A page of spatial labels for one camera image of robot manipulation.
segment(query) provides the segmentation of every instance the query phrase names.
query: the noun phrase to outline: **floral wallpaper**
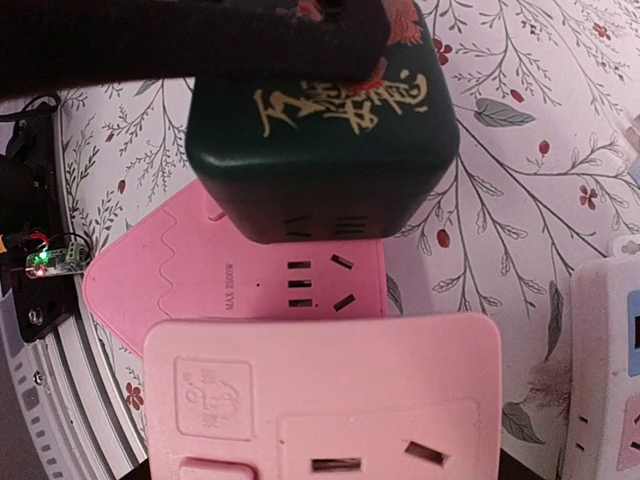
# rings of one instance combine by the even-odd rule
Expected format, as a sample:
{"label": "floral wallpaper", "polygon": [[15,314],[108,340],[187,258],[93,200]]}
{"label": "floral wallpaper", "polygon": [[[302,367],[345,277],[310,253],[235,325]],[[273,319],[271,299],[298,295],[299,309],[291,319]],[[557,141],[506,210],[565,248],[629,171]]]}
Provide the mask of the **floral wallpaper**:
{"label": "floral wallpaper", "polygon": [[[615,235],[640,233],[638,0],[398,2],[393,41],[424,16],[448,80],[460,154],[385,242],[398,314],[481,311],[503,338],[503,447],[561,478],[571,402],[569,281]],[[309,1],[297,14],[315,15]],[[194,178],[184,151],[191,79],[63,94],[69,214],[104,249]],[[95,323],[144,434],[141,361]]]}

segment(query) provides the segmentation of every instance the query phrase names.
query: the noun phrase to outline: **outlet slot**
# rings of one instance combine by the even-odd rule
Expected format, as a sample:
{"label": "outlet slot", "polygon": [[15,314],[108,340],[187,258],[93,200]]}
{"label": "outlet slot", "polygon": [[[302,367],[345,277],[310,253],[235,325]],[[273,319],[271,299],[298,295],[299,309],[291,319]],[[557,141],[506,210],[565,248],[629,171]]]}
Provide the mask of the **outlet slot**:
{"label": "outlet slot", "polygon": [[303,268],[311,268],[311,262],[288,262],[287,268],[289,270],[300,270]]}
{"label": "outlet slot", "polygon": [[360,458],[313,458],[311,471],[313,473],[360,472],[362,459]]}
{"label": "outlet slot", "polygon": [[365,222],[369,220],[367,215],[344,215],[342,217],[338,217],[338,223],[340,222],[350,222],[350,221],[361,221]]}
{"label": "outlet slot", "polygon": [[640,375],[640,290],[629,292],[628,308],[628,343],[630,377]]}
{"label": "outlet slot", "polygon": [[343,228],[364,228],[367,226],[367,222],[340,222],[336,225],[336,230]]}
{"label": "outlet slot", "polygon": [[289,300],[289,308],[313,307],[313,300],[310,298],[302,298],[299,300]]}
{"label": "outlet slot", "polygon": [[311,288],[311,280],[289,280],[289,288]]}
{"label": "outlet slot", "polygon": [[364,233],[363,229],[339,229],[336,230],[336,235],[359,235],[361,233]]}
{"label": "outlet slot", "polygon": [[282,223],[285,225],[290,225],[292,223],[304,222],[306,220],[311,220],[311,215],[301,215],[300,217],[289,218]]}
{"label": "outlet slot", "polygon": [[349,260],[347,260],[346,258],[342,258],[339,255],[333,255],[331,257],[331,261],[335,264],[340,265],[341,267],[346,268],[347,270],[352,270],[353,269],[353,262],[350,262]]}
{"label": "outlet slot", "polygon": [[407,448],[404,449],[404,453],[406,453],[407,455],[411,455],[412,457],[425,460],[429,463],[435,463],[440,467],[444,466],[444,463],[447,461],[447,458],[448,458],[442,452],[439,452],[429,447],[425,447],[424,445],[421,445],[413,441],[409,442],[409,445],[407,445]]}
{"label": "outlet slot", "polygon": [[336,312],[339,312],[340,310],[342,310],[343,308],[345,308],[346,306],[348,306],[348,305],[352,304],[352,303],[353,303],[353,302],[355,302],[355,301],[356,301],[356,297],[355,297],[355,296],[353,295],[353,293],[352,293],[352,294],[350,294],[350,295],[348,295],[348,296],[344,297],[344,298],[343,298],[342,300],[340,300],[338,303],[336,303],[336,304],[333,306],[333,309],[334,309]]}
{"label": "outlet slot", "polygon": [[285,235],[287,237],[298,237],[298,238],[310,238],[311,237],[310,233],[304,233],[304,232],[287,232]]}

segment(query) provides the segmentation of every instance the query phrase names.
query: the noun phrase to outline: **pink surface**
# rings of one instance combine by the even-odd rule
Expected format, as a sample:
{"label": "pink surface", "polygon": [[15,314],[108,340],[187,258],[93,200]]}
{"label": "pink surface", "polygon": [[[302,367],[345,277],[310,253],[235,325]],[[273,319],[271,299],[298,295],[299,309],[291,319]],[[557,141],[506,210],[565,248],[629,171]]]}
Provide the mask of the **pink surface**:
{"label": "pink surface", "polygon": [[[171,321],[144,354],[154,480],[497,478],[500,340],[482,315]],[[312,471],[341,458],[361,467]]]}
{"label": "pink surface", "polygon": [[[310,268],[289,269],[295,261]],[[197,181],[101,253],[83,293],[91,313],[138,355],[151,327],[167,318],[366,318],[387,308],[381,242],[258,245]]]}
{"label": "pink surface", "polygon": [[618,471],[640,465],[640,452],[637,446],[640,443],[640,395],[634,395],[627,400],[624,412],[624,425],[622,427],[622,441],[620,443],[620,455],[618,457]]}

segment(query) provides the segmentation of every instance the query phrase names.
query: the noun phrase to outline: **power switch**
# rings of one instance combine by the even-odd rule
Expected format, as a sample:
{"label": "power switch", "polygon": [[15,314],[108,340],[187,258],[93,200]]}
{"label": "power switch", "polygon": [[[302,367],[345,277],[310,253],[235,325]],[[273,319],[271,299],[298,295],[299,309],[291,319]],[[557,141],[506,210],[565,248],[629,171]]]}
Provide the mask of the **power switch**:
{"label": "power switch", "polygon": [[216,202],[213,201],[210,196],[207,195],[204,201],[205,213],[209,221],[219,222],[226,217],[224,211],[218,206]]}
{"label": "power switch", "polygon": [[255,480],[255,475],[248,465],[189,459],[180,467],[180,480]]}

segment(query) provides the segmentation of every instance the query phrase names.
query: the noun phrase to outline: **green cube socket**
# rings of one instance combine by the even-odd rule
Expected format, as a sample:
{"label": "green cube socket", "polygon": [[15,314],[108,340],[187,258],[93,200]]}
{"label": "green cube socket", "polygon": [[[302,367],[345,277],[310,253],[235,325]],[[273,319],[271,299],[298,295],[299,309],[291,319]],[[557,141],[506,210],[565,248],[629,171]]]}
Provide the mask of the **green cube socket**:
{"label": "green cube socket", "polygon": [[247,238],[392,236],[440,181],[460,136],[431,36],[411,7],[365,85],[196,79],[189,162]]}

